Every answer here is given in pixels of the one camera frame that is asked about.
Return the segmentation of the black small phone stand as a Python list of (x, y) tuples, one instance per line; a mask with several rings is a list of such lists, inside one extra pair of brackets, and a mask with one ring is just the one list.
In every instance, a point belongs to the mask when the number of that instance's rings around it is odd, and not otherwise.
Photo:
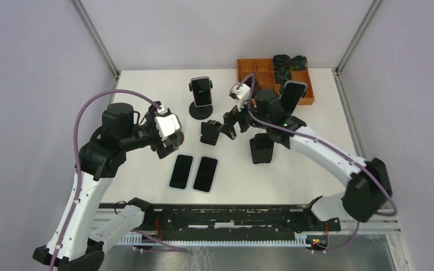
[(208, 120), (200, 124), (200, 142), (215, 146), (217, 144), (222, 124), (216, 120)]

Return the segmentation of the black round stand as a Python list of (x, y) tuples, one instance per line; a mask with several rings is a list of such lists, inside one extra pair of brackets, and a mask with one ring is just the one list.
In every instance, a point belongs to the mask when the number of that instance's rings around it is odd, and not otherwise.
[(204, 120), (210, 117), (213, 112), (212, 104), (205, 107), (196, 107), (194, 101), (189, 106), (189, 114), (192, 118), (197, 120)]

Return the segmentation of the light blue case phone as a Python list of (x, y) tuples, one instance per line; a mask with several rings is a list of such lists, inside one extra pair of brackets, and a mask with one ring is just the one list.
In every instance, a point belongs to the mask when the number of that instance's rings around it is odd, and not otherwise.
[(178, 155), (176, 157), (169, 187), (178, 190), (185, 190), (192, 170), (194, 158), (190, 155)]

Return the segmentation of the grey case phone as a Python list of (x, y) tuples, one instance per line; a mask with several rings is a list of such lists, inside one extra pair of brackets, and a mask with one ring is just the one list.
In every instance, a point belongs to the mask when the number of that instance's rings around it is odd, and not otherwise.
[(212, 87), (213, 82), (208, 76), (195, 77), (190, 80), (189, 89), (193, 94), (196, 107), (205, 107), (212, 104)]

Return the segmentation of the lavender case phone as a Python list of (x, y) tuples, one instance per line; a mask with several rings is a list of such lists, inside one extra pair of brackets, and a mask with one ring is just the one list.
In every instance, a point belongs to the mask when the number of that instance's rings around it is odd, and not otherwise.
[(200, 159), (192, 188), (202, 193), (210, 193), (217, 166), (217, 159), (203, 156)]

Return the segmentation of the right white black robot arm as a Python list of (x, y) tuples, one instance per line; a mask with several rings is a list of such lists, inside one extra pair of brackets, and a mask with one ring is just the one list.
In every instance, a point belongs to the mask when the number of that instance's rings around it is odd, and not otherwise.
[[(234, 139), (234, 125), (244, 133), (248, 128), (266, 131), (271, 142), (297, 152), (331, 173), (345, 191), (313, 200), (303, 215), (310, 230), (320, 229), (327, 220), (350, 216), (358, 222), (368, 222), (373, 215), (395, 216), (398, 208), (392, 199), (392, 188), (385, 163), (354, 156), (320, 137), (308, 124), (292, 113), (306, 94), (306, 85), (291, 81), (278, 95), (274, 90), (253, 92), (246, 84), (236, 84), (229, 90), (235, 101), (231, 111), (223, 116), (221, 131)], [(391, 213), (381, 212), (386, 203)]]

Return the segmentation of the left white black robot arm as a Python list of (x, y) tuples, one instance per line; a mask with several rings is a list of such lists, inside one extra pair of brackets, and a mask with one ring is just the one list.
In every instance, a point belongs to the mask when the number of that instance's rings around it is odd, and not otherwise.
[(101, 200), (130, 151), (149, 147), (160, 159), (178, 150), (182, 124), (170, 109), (149, 107), (144, 124), (127, 103), (110, 104), (102, 124), (78, 153), (74, 183), (64, 214), (50, 241), (34, 250), (35, 261), (58, 270), (98, 270), (106, 253), (131, 230), (150, 229), (155, 215), (147, 204), (128, 205), (99, 228), (91, 226)]

